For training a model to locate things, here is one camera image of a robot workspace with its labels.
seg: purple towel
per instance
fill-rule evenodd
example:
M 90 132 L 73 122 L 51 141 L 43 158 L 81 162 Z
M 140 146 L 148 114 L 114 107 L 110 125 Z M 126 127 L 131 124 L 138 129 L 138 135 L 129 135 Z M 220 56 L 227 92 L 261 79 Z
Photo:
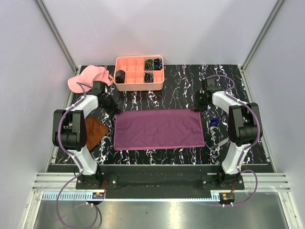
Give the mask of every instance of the purple towel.
M 200 112 L 188 109 L 125 111 L 116 115 L 115 150 L 203 147 Z

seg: gray wall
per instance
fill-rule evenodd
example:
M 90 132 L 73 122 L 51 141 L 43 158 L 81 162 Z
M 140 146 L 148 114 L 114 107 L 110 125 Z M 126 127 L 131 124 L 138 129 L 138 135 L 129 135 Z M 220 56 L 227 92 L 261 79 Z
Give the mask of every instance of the gray wall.
M 0 31 L 0 227 L 17 229 L 72 72 L 34 1 L 1 1 Z
M 305 1 L 286 1 L 246 69 L 276 167 L 305 225 Z
M 78 65 L 242 64 L 276 0 L 44 0 Z

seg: cable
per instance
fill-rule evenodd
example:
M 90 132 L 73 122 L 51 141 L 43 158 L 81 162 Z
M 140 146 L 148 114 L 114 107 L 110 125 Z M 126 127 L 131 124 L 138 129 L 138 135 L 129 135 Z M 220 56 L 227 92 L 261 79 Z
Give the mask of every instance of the cable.
M 144 75 L 144 83 L 153 83 L 153 74 L 145 73 L 145 75 Z
M 84 84 L 84 83 L 77 82 L 77 84 L 81 87 L 81 89 L 82 89 L 82 91 L 83 91 L 83 93 L 84 93 L 84 96 L 83 96 L 79 101 L 77 101 L 73 106 L 71 106 L 69 109 L 67 109 L 66 112 L 62 115 L 61 120 L 60 120 L 59 125 L 58 125 L 58 136 L 57 136 L 57 137 L 58 137 L 58 143 L 59 143 L 59 146 L 60 146 L 60 148 L 62 149 L 62 151 L 65 152 L 65 153 L 67 153 L 67 154 L 70 155 L 71 157 L 73 157 L 73 158 L 77 161 L 78 165 L 80 166 L 80 173 L 79 173 L 78 175 L 76 175 L 75 177 L 73 177 L 72 179 L 70 179 L 70 180 L 61 188 L 61 190 L 59 191 L 58 196 L 57 196 L 57 198 L 56 198 L 56 214 L 57 214 L 57 216 L 58 216 L 58 219 L 59 219 L 59 221 L 60 221 L 65 227 L 67 227 L 67 228 L 69 228 L 69 229 L 77 229 L 77 228 L 70 227 L 69 225 L 67 225 L 67 224 L 63 221 L 62 216 L 60 215 L 59 209 L 58 209 L 59 197 L 60 197 L 61 193 L 63 192 L 63 190 L 67 187 L 68 184 L 70 184 L 73 180 L 77 179 L 78 177 L 80 177 L 80 176 L 82 175 L 82 173 L 83 173 L 83 165 L 82 165 L 82 163 L 80 162 L 80 160 L 77 158 L 77 156 L 76 156 L 74 153 L 69 152 L 68 150 L 66 150 L 66 149 L 64 148 L 64 146 L 63 146 L 63 144 L 62 144 L 62 141 L 61 141 L 61 126 L 62 126 L 63 120 L 66 118 L 67 114 L 68 114 L 72 109 L 74 109 L 75 107 L 77 107 L 79 104 L 81 104 L 81 103 L 86 99 L 87 94 L 86 94 L 86 91 L 85 91 L 83 85 L 84 85 L 84 86 L 87 86 L 87 87 L 89 87 L 89 88 L 91 88 L 90 86 L 88 86 L 88 85 L 86 85 L 86 84 Z M 96 221 L 97 221 L 98 214 L 99 214 L 99 209 L 97 208 L 97 206 L 95 206 L 95 205 L 93 205 L 93 204 L 91 204 L 91 207 L 94 207 L 95 210 L 96 210 L 95 219 L 94 219 L 93 223 L 92 223 L 90 226 L 88 226 L 88 227 L 86 227 L 86 228 L 82 228 L 82 229 L 90 229 L 90 228 L 96 223 Z
M 101 184 L 99 184 L 99 186 L 97 186 L 97 187 L 92 187 L 93 189 L 99 189 L 102 185 L 104 186 L 104 196 L 105 196 L 105 194 L 106 194 L 106 188 L 107 188 L 107 181 L 105 180 L 105 183 L 106 184 L 104 184 L 104 182 L 102 182 Z
M 74 176 L 76 177 L 75 170 L 76 170 L 76 168 L 74 168 L 73 173 L 74 173 Z
M 66 217 L 67 215 L 69 215 L 71 212 L 73 212 L 75 209 L 81 207 L 81 206 L 84 206 L 84 205 L 87 205 L 87 203 L 81 203 L 77 206 L 75 206 L 74 208 L 72 208 L 69 212 L 65 213 L 64 215 L 61 215 L 61 218 L 64 218 Z M 56 221 L 59 221 L 59 218 L 57 217 L 57 219 L 52 219 L 52 217 L 50 216 L 50 209 L 47 207 L 47 216 L 49 218 L 50 221 L 53 221 L 53 222 L 56 222 Z
M 211 180 L 208 180 L 208 182 L 212 182 L 213 180 L 216 180 L 217 178 L 214 178 L 214 179 L 211 179 Z
M 256 173 L 255 173 L 254 171 L 250 170 L 250 169 L 246 169 L 246 170 L 244 170 L 244 171 L 241 171 L 240 168 L 239 168 L 239 164 L 240 164 L 240 162 L 241 162 L 241 160 L 242 160 L 242 158 L 243 158 L 243 156 L 244 156 L 244 151 L 247 150 L 247 149 L 249 149 L 249 148 L 251 148 L 252 146 L 254 146 L 254 145 L 256 145 L 256 144 L 258 143 L 259 138 L 260 138 L 261 128 L 260 128 L 260 125 L 259 125 L 259 122 L 258 122 L 258 118 L 257 118 L 256 114 L 254 113 L 254 111 L 253 111 L 246 103 L 241 102 L 239 99 L 236 99 L 235 97 L 231 96 L 231 95 L 228 93 L 228 91 L 230 91 L 230 90 L 232 90 L 232 89 L 235 88 L 235 82 L 234 82 L 234 80 L 231 79 L 230 77 L 226 76 L 226 75 L 211 75 L 211 76 L 208 76 L 207 79 L 212 78 L 212 77 L 215 77 L 215 76 L 224 77 L 224 78 L 230 80 L 230 81 L 233 83 L 233 86 L 232 86 L 232 87 L 230 87 L 230 88 L 228 88 L 227 90 L 225 90 L 224 95 L 227 96 L 228 98 L 234 100 L 235 102 L 237 102 L 237 103 L 243 105 L 245 108 L 247 108 L 247 109 L 249 110 L 249 112 L 252 114 L 254 120 L 255 120 L 256 123 L 257 123 L 257 135 L 256 135 L 256 139 L 255 139 L 255 141 L 254 141 L 251 145 L 249 145 L 249 146 L 247 146 L 247 147 L 245 147 L 245 148 L 243 149 L 241 155 L 240 155 L 239 158 L 238 158 L 237 165 L 236 165 L 236 166 L 237 166 L 238 172 L 240 172 L 240 173 L 247 173 L 247 172 L 253 173 L 253 175 L 254 175 L 254 177 L 255 177 L 255 187 L 254 187 L 254 191 L 253 191 L 253 193 L 251 194 L 251 196 L 250 196 L 248 199 L 246 199 L 245 201 L 241 202 L 241 203 L 234 204 L 235 206 L 240 206 L 240 205 L 242 205 L 242 204 L 245 204 L 245 203 L 249 202 L 249 201 L 253 198 L 253 196 L 255 195 L 255 193 L 256 193 L 256 191 L 257 191 L 258 180 L 257 180 L 257 175 L 256 175 Z
M 145 61 L 144 70 L 145 71 L 152 71 L 153 70 L 153 60 L 152 59 L 148 59 L 148 60 Z
M 153 69 L 154 70 L 161 70 L 162 69 L 162 59 L 156 58 L 153 61 Z

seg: pink organizer tray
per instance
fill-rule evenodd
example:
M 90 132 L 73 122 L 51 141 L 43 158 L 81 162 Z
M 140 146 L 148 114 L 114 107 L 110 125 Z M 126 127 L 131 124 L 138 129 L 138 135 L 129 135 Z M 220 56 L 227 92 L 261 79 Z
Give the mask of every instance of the pink organizer tray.
M 162 59 L 162 69 L 145 71 L 145 61 L 148 59 Z M 125 71 L 125 83 L 116 83 L 115 75 L 118 70 Z M 153 83 L 144 83 L 145 73 L 153 74 Z M 116 59 L 114 84 L 118 91 L 159 91 L 164 83 L 164 61 L 162 56 L 122 56 Z

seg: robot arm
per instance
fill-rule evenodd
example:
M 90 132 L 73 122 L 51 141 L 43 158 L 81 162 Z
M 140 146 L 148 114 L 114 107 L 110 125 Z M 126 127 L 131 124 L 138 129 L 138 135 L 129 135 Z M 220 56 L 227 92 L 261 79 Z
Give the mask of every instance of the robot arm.
M 228 114 L 228 133 L 230 147 L 225 160 L 218 172 L 219 184 L 230 184 L 240 176 L 239 168 L 249 150 L 248 146 L 257 137 L 257 125 L 261 127 L 259 108 L 256 103 L 247 104 L 255 113 L 259 123 L 256 123 L 251 113 L 236 100 L 226 95 L 227 92 L 217 88 L 214 78 L 202 80 L 202 90 L 195 95 L 195 111 L 205 111 L 208 105 L 215 105 Z
M 99 180 L 99 171 L 98 164 L 92 158 L 86 146 L 87 131 L 85 118 L 98 107 L 104 108 L 109 114 L 119 114 L 121 112 L 108 91 L 108 86 L 104 82 L 93 82 L 92 89 L 86 96 L 83 96 L 83 102 L 77 106 L 73 104 L 65 110 L 56 110 L 53 117 L 52 140 L 55 146 L 59 146 L 58 126 L 60 119 L 66 110 L 73 107 L 73 109 L 64 118 L 61 127 L 61 142 L 64 148 L 74 155 L 71 157 L 79 169 L 81 169 L 79 162 L 82 164 L 82 174 L 84 176 L 91 176 L 93 180 Z

